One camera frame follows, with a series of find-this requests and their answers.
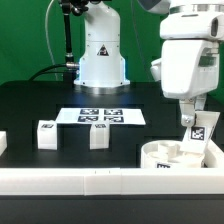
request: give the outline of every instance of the white paper sheet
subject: white paper sheet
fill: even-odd
[[[100,120],[110,120],[110,124],[146,124],[140,109],[62,108],[56,118],[58,124],[91,124]]]

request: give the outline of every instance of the cable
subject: cable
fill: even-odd
[[[55,65],[56,63],[55,63],[54,55],[52,53],[50,39],[49,39],[48,23],[49,23],[50,10],[52,8],[52,5],[53,5],[54,1],[56,1],[56,0],[51,0],[50,4],[48,5],[46,15],[45,15],[45,34],[46,34],[47,48],[48,48],[48,52],[50,54],[51,62],[52,62],[53,65]]]
[[[56,69],[56,68],[66,68],[66,65],[65,64],[57,64],[57,65],[51,65],[47,68],[44,68],[42,70],[40,70],[39,72],[37,72],[36,74],[34,74],[30,79],[29,81],[33,81],[36,77],[42,75],[42,74],[45,74],[47,71],[51,70],[51,69]]]
[[[138,34],[138,30],[137,30],[137,25],[136,25],[136,17],[135,17],[135,10],[134,10],[134,1],[131,0],[131,12],[132,12],[132,22],[133,22],[133,27],[134,27],[134,31],[135,31],[135,37],[136,37],[136,42],[137,42],[137,45],[138,45],[138,51],[139,51],[139,55],[140,55],[140,59],[141,59],[141,62],[142,62],[142,65],[143,65],[143,69],[147,75],[147,78],[150,80],[150,73],[148,72],[149,69],[148,69],[148,66],[146,64],[146,60],[143,56],[143,52],[142,52],[142,47],[141,47],[141,44],[140,44],[140,41],[139,41],[139,34]]]
[[[65,72],[63,72],[63,71],[57,71],[56,73],[57,74],[64,74]],[[72,71],[67,71],[66,73],[67,74],[74,74],[74,72],[72,72]],[[41,75],[46,75],[46,74],[55,74],[55,71],[54,72],[42,72],[42,73],[38,73],[38,75],[35,78],[37,78],[37,77],[39,77]]]

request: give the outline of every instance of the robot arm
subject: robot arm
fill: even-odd
[[[120,55],[120,16],[104,1],[60,0],[66,36],[66,66],[77,69],[74,84],[91,93],[123,91],[130,81],[125,78],[125,59]],[[85,53],[73,63],[69,15],[84,14]]]
[[[149,12],[168,12],[160,36],[162,58],[152,62],[164,96],[179,99],[182,125],[195,125],[195,109],[218,85],[219,43],[224,41],[224,0],[139,0]]]

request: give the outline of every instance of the black cable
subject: black cable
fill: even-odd
[[[46,75],[46,74],[64,74],[64,73],[69,73],[69,74],[73,74],[73,72],[70,72],[70,71],[66,71],[66,72],[64,72],[64,71],[57,71],[57,72],[51,72],[51,71],[47,71],[47,72],[42,72],[42,73],[40,73],[39,74],[39,76],[41,76],[41,75]]]
[[[40,70],[39,72],[35,73],[30,79],[29,81],[33,81],[35,78],[37,78],[38,76],[44,74],[45,72],[51,70],[51,69],[55,69],[55,68],[66,68],[66,64],[57,64],[57,65],[51,65],[47,68],[44,68],[42,70]]]

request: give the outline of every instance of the black tabletop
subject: black tabletop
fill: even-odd
[[[160,139],[182,140],[178,100],[164,98],[160,84],[137,83],[123,93],[91,95],[63,82],[15,81],[0,87],[0,130],[7,131],[8,148],[0,167],[139,167],[143,144]],[[39,120],[55,120],[61,108],[141,109],[146,125],[111,125],[110,147],[89,149],[91,125],[58,125],[59,149],[37,149]],[[205,110],[224,111],[208,97]],[[222,148],[222,113],[214,141]]]
[[[159,83],[96,96],[63,82],[15,81],[0,86],[0,102],[0,130],[7,131],[8,141],[1,168],[138,168],[142,145],[182,140],[185,132],[178,101],[164,98]],[[109,149],[93,151],[90,125],[58,125],[60,148],[38,150],[38,121],[55,120],[61,108],[138,108],[146,125],[111,125]],[[223,148],[224,106],[208,97],[205,110],[221,112],[213,140]],[[223,195],[1,196],[0,202],[2,223],[210,224],[224,219]]]

